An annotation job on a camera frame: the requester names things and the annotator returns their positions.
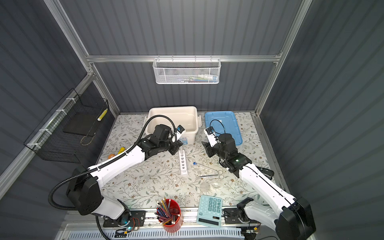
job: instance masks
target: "table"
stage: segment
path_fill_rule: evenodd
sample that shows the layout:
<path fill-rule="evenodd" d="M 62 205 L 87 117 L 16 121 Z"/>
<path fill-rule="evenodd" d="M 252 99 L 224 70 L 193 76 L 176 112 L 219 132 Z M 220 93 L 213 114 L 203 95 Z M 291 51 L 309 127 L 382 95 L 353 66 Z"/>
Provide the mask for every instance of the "table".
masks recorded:
<path fill-rule="evenodd" d="M 121 147 L 132 145 L 140 134 L 146 115 L 119 115 L 99 162 L 107 160 L 112 153 L 117 154 Z M 207 141 L 203 132 L 204 113 L 200 115 L 202 127 L 196 134 L 195 143 L 183 146 L 187 155 L 187 175 L 180 175 L 178 154 L 172 156 L 169 152 L 162 152 L 116 176 L 101 189 L 102 193 L 124 201 L 131 209 L 154 208 L 156 202 L 164 197 L 174 199 L 181 207 L 197 207 L 202 194 L 221 197 L 223 206 L 236 205 L 246 197 L 266 204 L 253 188 L 223 169 L 217 156 L 207 157 L 201 144 L 201 141 Z M 238 151 L 251 159 L 256 166 L 269 169 L 250 113 L 235 113 L 235 116 L 243 138 Z M 198 178 L 212 174 L 212 171 L 194 166 L 193 162 L 224 170 L 224 179 Z"/>

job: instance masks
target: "red pencil cup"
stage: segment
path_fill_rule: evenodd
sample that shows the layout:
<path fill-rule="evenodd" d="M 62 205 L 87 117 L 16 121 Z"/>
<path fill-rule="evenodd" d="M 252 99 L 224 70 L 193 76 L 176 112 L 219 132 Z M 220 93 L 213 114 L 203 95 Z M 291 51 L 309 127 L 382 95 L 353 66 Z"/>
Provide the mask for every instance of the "red pencil cup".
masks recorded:
<path fill-rule="evenodd" d="M 176 216 L 176 221 L 172 225 L 166 225 L 164 224 L 164 230 L 167 232 L 176 232 L 177 230 L 180 229 L 181 225 L 183 224 L 183 215 L 181 214 L 180 206 L 177 204 L 175 200 L 170 200 L 170 205 L 169 205 L 169 212 L 171 214 L 180 214 L 180 216 Z"/>

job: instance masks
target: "beige plastic container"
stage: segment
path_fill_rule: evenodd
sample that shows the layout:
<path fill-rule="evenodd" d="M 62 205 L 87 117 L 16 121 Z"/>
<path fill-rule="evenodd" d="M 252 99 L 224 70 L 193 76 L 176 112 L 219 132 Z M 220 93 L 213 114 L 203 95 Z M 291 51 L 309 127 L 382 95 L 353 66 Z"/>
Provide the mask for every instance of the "beige plastic container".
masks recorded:
<path fill-rule="evenodd" d="M 196 107 L 169 107 L 169 108 L 152 108 L 149 110 L 148 117 L 145 117 L 144 124 L 149 118 L 154 115 L 165 115 L 169 117 L 175 127 L 181 125 L 185 129 L 185 133 L 181 137 L 180 141 L 184 145 L 195 143 L 195 136 L 199 127 L 201 127 L 201 116 L 197 115 Z M 155 126 L 164 124 L 169 126 L 172 130 L 172 124 L 166 118 L 154 118 L 146 127 L 146 135 L 151 134 L 155 131 Z"/>

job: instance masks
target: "black wire basket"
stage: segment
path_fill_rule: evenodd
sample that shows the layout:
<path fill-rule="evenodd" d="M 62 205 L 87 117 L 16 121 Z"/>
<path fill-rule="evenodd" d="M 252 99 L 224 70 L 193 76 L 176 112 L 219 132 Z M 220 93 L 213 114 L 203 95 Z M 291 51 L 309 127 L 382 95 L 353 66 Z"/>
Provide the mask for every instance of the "black wire basket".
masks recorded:
<path fill-rule="evenodd" d="M 111 114 L 108 101 L 76 95 L 63 109 L 53 114 L 55 117 L 49 120 L 49 124 L 45 126 L 40 123 L 24 145 L 47 161 L 83 164 L 93 159 L 95 162 L 100 146 L 96 146 L 93 140 L 105 123 L 104 117 Z"/>

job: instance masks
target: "teal calculator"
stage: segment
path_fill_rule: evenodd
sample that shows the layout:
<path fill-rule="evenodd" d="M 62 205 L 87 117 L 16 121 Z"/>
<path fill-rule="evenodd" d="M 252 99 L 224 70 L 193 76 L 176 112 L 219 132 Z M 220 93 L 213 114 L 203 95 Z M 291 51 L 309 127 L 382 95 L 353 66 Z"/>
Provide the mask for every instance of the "teal calculator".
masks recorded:
<path fill-rule="evenodd" d="M 221 226 L 223 200 L 219 197 L 201 195 L 196 222 L 208 227 Z"/>

